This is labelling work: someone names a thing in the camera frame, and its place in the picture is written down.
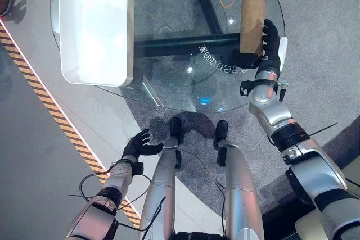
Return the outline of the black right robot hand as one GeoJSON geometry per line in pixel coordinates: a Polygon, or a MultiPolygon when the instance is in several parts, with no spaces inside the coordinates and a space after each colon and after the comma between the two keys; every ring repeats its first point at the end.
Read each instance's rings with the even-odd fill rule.
{"type": "Polygon", "coordinates": [[[277,77],[281,74],[281,59],[279,56],[281,38],[278,34],[278,29],[275,24],[269,20],[264,20],[262,27],[262,56],[255,53],[233,53],[233,64],[241,69],[258,69],[257,73],[261,71],[274,72],[277,77]]]}

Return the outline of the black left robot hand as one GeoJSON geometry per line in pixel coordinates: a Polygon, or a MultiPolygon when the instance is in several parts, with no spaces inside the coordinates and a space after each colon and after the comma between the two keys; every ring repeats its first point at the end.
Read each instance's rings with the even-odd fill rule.
{"type": "Polygon", "coordinates": [[[152,156],[160,153],[164,145],[162,143],[156,145],[148,144],[150,141],[149,137],[149,129],[144,129],[136,134],[124,147],[121,158],[137,162],[140,156],[152,156]]]}

